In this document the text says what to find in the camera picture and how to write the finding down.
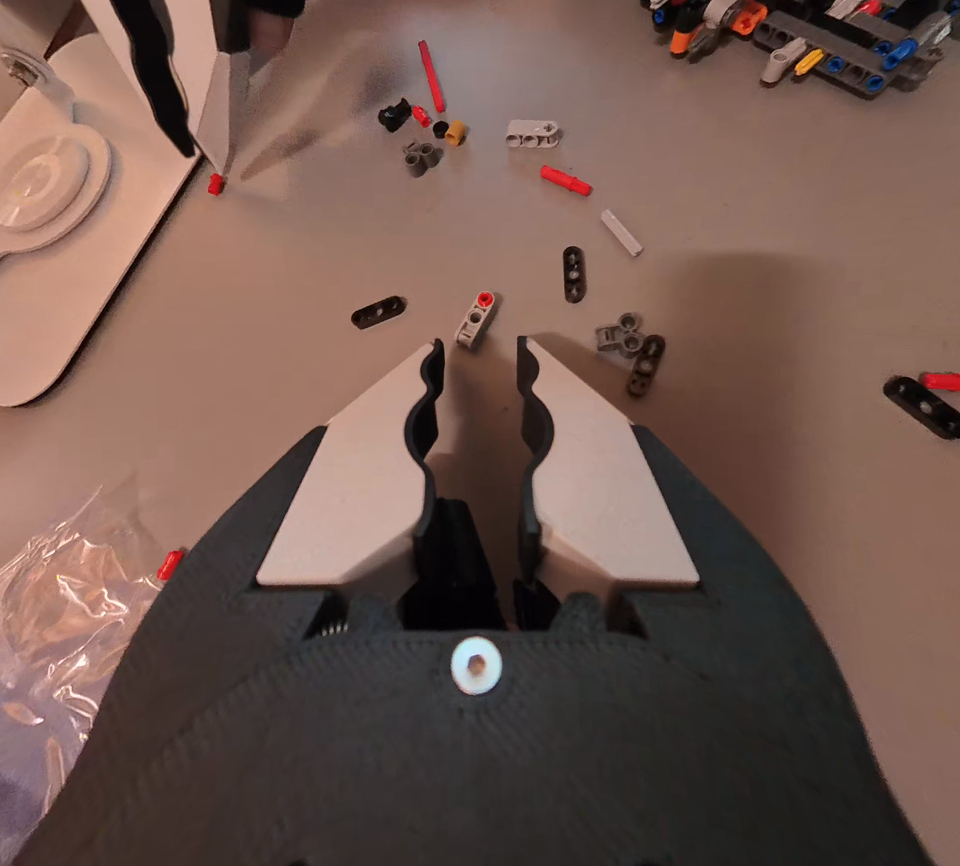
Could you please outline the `red lego long axle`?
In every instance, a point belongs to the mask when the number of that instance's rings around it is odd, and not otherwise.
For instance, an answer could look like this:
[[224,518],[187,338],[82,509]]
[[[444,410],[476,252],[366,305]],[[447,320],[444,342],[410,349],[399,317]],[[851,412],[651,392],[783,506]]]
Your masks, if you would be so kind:
[[424,69],[426,82],[431,94],[433,105],[435,111],[438,114],[443,114],[447,110],[447,102],[445,95],[443,93],[443,88],[441,81],[438,76],[438,72],[433,60],[431,50],[426,42],[426,40],[420,40],[417,44],[417,49],[421,57],[421,63]]

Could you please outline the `light grey lego connector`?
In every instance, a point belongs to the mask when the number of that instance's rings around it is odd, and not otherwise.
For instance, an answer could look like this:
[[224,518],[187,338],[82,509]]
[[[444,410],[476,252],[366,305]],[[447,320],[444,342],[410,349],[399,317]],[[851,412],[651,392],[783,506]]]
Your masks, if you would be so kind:
[[562,131],[553,120],[516,118],[509,121],[505,140],[510,148],[551,149],[560,143]]

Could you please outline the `grey lego perpendicular connector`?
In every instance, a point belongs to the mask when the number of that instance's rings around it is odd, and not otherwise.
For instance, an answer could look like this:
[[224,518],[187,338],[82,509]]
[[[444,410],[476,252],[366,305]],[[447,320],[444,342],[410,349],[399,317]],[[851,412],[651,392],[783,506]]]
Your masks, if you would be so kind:
[[624,312],[616,323],[596,328],[594,335],[598,353],[617,354],[633,359],[641,351],[645,340],[642,317],[634,311]]

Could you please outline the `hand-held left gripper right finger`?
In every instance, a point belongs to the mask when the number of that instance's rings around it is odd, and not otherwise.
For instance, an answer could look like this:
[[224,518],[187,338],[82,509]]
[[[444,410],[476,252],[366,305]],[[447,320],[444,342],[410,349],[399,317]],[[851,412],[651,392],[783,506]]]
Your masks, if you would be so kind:
[[701,585],[690,551],[642,450],[634,423],[532,336],[516,342],[521,437],[521,630],[546,630],[575,595],[604,613],[642,590]]

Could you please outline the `light grey lego short beam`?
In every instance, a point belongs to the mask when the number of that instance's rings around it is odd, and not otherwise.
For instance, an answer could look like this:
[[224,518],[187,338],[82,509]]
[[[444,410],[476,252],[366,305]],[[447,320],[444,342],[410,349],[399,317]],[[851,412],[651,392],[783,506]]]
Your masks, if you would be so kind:
[[455,342],[470,351],[476,349],[497,315],[499,297],[496,293],[491,293],[495,295],[495,302],[486,309],[477,307],[475,301],[478,294],[476,295],[455,334]]

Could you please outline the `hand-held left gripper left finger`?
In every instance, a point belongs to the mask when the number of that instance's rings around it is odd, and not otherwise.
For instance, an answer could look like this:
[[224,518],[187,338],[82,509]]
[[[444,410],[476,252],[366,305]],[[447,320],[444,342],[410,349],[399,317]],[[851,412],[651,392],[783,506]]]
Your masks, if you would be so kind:
[[426,456],[438,436],[445,361],[441,340],[426,343],[323,426],[258,587],[396,604],[415,584],[437,501]]

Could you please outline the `light grey lego axle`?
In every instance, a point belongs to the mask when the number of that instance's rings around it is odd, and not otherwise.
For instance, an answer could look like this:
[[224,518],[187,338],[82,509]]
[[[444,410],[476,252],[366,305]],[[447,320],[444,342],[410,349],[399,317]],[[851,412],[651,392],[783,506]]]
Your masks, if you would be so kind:
[[632,258],[637,258],[642,254],[643,246],[640,241],[612,210],[606,209],[601,212],[601,222]]

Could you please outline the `clear plastic bag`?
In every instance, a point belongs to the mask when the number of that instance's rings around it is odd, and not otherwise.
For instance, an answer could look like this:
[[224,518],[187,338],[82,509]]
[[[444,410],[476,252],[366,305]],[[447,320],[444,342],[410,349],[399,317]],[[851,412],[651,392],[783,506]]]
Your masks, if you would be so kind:
[[33,536],[1,572],[1,863],[66,782],[168,550],[127,477]]

